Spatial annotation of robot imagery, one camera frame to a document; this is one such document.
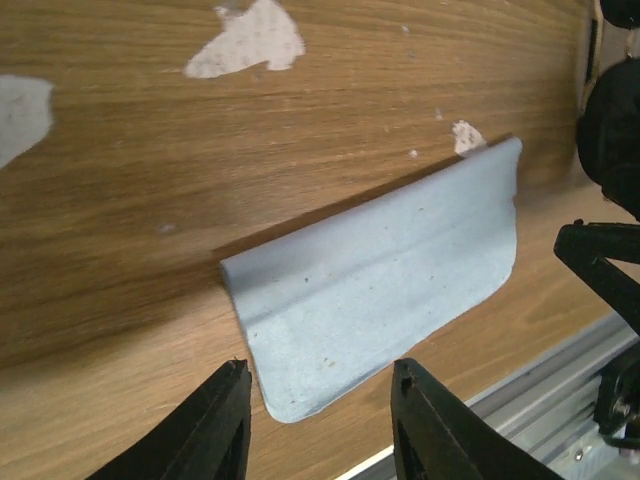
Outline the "left gripper black triangular left finger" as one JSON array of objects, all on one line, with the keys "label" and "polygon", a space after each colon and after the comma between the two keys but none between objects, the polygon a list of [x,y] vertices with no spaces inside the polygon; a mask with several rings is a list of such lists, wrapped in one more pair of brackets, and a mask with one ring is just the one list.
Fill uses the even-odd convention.
[{"label": "left gripper black triangular left finger", "polygon": [[246,360],[222,364],[178,407],[92,479],[244,479],[251,437]]}]

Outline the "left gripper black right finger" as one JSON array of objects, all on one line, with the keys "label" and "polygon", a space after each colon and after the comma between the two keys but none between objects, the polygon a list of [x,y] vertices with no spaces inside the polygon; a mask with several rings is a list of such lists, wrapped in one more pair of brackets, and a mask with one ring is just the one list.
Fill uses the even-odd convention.
[{"label": "left gripper black right finger", "polygon": [[391,415],[399,479],[560,477],[493,430],[412,358],[394,362]]}]

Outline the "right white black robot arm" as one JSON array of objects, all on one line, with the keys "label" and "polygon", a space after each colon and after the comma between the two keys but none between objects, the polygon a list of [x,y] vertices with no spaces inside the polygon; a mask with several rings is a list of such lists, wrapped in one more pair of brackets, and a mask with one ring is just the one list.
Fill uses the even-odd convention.
[{"label": "right white black robot arm", "polygon": [[[589,45],[579,97],[577,158],[603,197],[639,216],[639,4],[590,1]],[[563,226],[554,253],[633,331],[639,329],[639,283],[619,269],[638,264],[638,223]],[[639,448],[639,349],[612,360],[601,373],[594,410],[603,441]]]}]

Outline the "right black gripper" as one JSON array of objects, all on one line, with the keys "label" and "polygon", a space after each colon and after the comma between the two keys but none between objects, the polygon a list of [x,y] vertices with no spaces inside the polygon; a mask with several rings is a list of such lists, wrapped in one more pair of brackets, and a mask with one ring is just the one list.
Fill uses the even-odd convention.
[{"label": "right black gripper", "polygon": [[[639,282],[613,264],[639,263],[639,227],[585,223],[561,227],[556,257],[634,330],[639,330]],[[607,445],[639,444],[639,350],[627,349],[601,371],[594,421]]]}]

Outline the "light blue cleaning cloth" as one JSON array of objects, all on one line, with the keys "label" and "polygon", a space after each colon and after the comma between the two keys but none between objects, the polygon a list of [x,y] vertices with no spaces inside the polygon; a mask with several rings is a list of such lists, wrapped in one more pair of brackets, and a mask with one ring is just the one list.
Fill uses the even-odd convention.
[{"label": "light blue cleaning cloth", "polygon": [[492,296],[516,259],[522,143],[224,259],[266,409],[325,409]]}]

